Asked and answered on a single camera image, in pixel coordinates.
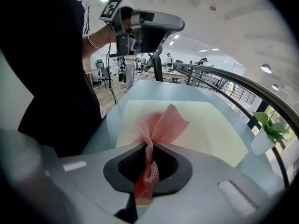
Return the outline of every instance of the metal railing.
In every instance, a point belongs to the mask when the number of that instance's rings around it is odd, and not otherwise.
[[[178,66],[190,68],[188,70],[188,72],[185,72],[185,71],[182,71],[182,70],[177,70],[177,71],[187,75],[187,81],[186,81],[187,85],[194,86],[193,84],[190,84],[191,78],[208,85],[209,87],[213,88],[214,90],[216,90],[217,92],[219,92],[220,94],[225,96],[231,102],[233,102],[242,112],[244,112],[244,114],[247,117],[249,117],[251,120],[253,120],[255,122],[258,129],[261,129],[261,126],[259,125],[258,121],[254,117],[252,117],[242,107],[242,105],[240,105],[237,101],[232,99],[225,92],[218,89],[216,86],[204,81],[203,79],[201,79],[199,77],[193,76],[192,72],[193,72],[193,70],[200,70],[202,72],[211,73],[211,74],[219,76],[223,79],[231,81],[235,84],[238,84],[238,85],[242,86],[244,89],[255,93],[262,100],[264,100],[268,105],[271,105],[282,116],[282,118],[285,119],[285,121],[289,124],[289,126],[295,132],[296,136],[299,137],[299,116],[296,114],[296,112],[292,108],[290,108],[286,104],[286,102],[284,102],[281,98],[279,98],[274,93],[267,90],[266,88],[260,86],[259,84],[255,83],[255,82],[253,82],[253,81],[251,81],[247,78],[244,78],[242,76],[239,76],[237,74],[234,74],[234,73],[231,73],[231,72],[228,72],[228,71],[225,71],[225,70],[220,70],[220,69],[210,68],[210,67],[205,67],[205,66],[199,66],[199,65],[193,65],[193,64],[184,64],[184,63],[175,63],[174,65],[175,65],[175,67],[178,65]],[[280,154],[279,154],[279,152],[278,152],[278,150],[275,146],[272,148],[272,151],[273,151],[273,153],[274,153],[274,155],[277,159],[279,168],[281,170],[285,188],[287,188],[289,186],[289,180],[288,180],[287,172],[286,172],[286,169],[285,169],[285,165],[284,165],[284,163],[281,159],[281,156],[280,156]]]
[[[245,103],[252,104],[256,95],[251,93],[249,90],[246,90],[245,88],[241,87],[240,85],[233,83],[231,81],[228,81],[226,79],[223,79],[221,77],[212,77],[209,74],[200,71],[197,72],[196,70],[192,71],[192,75],[200,78],[206,82],[209,82],[213,86],[217,87],[218,89],[224,91],[226,94],[228,94],[230,97],[234,97],[238,100],[242,100]],[[200,88],[206,88],[206,89],[211,89],[208,85],[202,83],[198,79],[191,78],[189,85],[191,86],[197,86]]]

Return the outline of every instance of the window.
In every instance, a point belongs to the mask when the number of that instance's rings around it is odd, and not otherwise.
[[[285,140],[284,140],[285,147],[281,147],[281,149],[282,150],[285,149],[295,139],[296,135],[295,135],[294,131],[290,128],[288,123],[280,116],[280,114],[277,113],[276,110],[274,110],[270,105],[265,110],[265,113],[270,117],[270,119],[272,120],[273,123],[280,122],[285,126],[286,129],[289,130],[289,133],[283,134],[283,137],[285,138]]]

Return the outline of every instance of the black cable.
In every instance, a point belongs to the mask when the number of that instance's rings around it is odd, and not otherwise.
[[[109,44],[109,51],[107,52],[107,55],[106,55],[106,68],[108,71],[108,78],[109,78],[109,90],[111,91],[111,93],[113,95],[115,104],[117,104],[118,101],[117,101],[116,95],[114,94],[114,91],[111,87],[110,61],[109,61],[110,50],[111,50],[111,43]]]

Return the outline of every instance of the potted plant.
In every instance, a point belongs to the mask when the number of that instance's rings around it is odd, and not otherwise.
[[[273,124],[268,115],[264,112],[253,112],[254,117],[262,124],[262,129],[251,142],[251,148],[255,155],[259,156],[280,143],[284,149],[284,137],[282,133],[289,133],[282,123]]]

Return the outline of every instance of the white pot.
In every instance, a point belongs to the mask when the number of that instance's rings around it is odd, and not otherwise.
[[[251,149],[256,156],[266,153],[274,144],[262,128],[251,142]]]

